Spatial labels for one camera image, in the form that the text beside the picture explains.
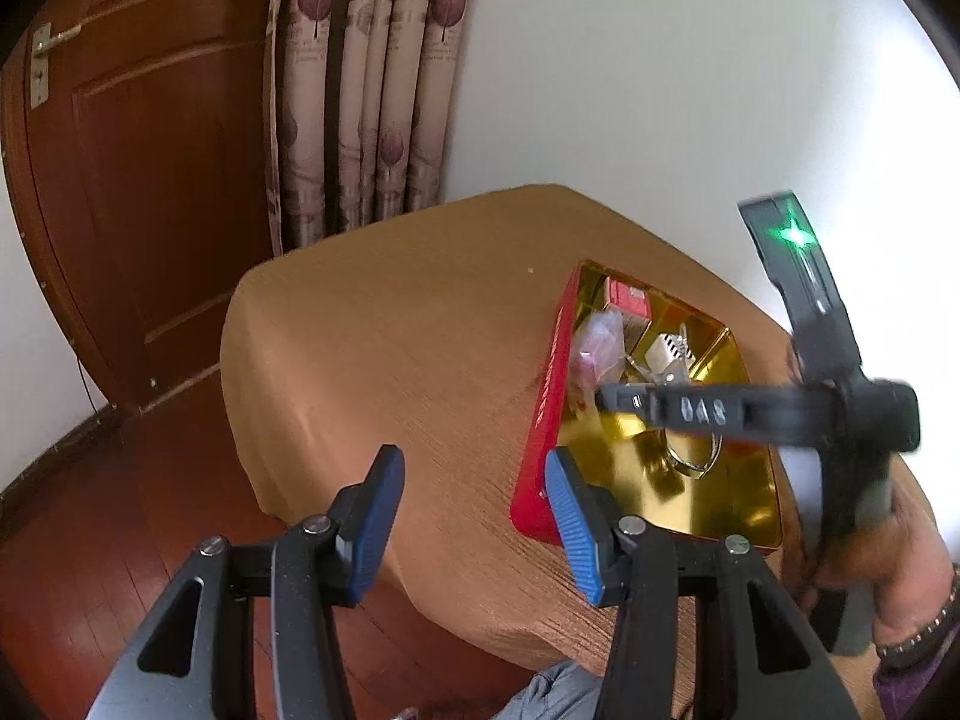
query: person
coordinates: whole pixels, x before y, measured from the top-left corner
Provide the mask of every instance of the person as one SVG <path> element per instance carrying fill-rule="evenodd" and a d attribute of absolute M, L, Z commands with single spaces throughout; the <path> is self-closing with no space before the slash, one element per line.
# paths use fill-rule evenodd
<path fill-rule="evenodd" d="M 874 585 L 874 685 L 887 720 L 906 716 L 957 636 L 957 569 L 926 509 L 896 482 L 889 517 L 830 546 L 819 560 L 800 556 L 784 565 L 781 581 L 804 611 L 821 589 Z M 592 720 L 600 685 L 601 678 L 562 661 L 534 675 L 494 720 Z"/>

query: brown door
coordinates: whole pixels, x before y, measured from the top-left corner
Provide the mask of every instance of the brown door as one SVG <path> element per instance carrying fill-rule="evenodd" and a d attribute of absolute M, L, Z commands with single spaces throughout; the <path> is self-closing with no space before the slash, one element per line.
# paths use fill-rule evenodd
<path fill-rule="evenodd" d="M 83 325 L 64 330 L 92 340 L 113 400 L 145 405 L 213 365 L 233 288 L 270 256 L 267 3 L 49 0 L 21 41 L 35 201 Z M 47 23 L 82 28 L 50 50 L 49 98 L 31 108 L 30 42 Z"/>

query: red wooden floor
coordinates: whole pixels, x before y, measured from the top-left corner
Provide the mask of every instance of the red wooden floor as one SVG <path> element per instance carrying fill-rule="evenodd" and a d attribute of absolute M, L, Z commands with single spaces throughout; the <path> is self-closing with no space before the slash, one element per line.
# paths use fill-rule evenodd
<path fill-rule="evenodd" d="M 110 666 L 193 546 L 282 530 L 256 506 L 211 376 L 85 450 L 0 520 L 0 649 L 49 720 L 85 717 Z M 257 707 L 275 717 L 266 602 L 257 602 Z M 405 707 L 489 717 L 525 685 L 506 664 L 378 584 L 337 628 L 358 720 Z"/>

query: person's leg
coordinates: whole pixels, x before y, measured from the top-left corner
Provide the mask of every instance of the person's leg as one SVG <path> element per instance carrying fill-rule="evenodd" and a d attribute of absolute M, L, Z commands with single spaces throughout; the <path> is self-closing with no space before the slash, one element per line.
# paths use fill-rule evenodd
<path fill-rule="evenodd" d="M 573 661 L 561 661 L 534 675 L 493 720 L 592 720 L 600 683 Z"/>

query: floral curtain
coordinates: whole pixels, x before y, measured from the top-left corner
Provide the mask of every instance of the floral curtain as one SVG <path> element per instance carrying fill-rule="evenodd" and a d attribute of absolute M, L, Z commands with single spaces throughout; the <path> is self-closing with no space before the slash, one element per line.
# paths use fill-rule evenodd
<path fill-rule="evenodd" d="M 271 0 L 275 255 L 438 200 L 467 0 Z"/>

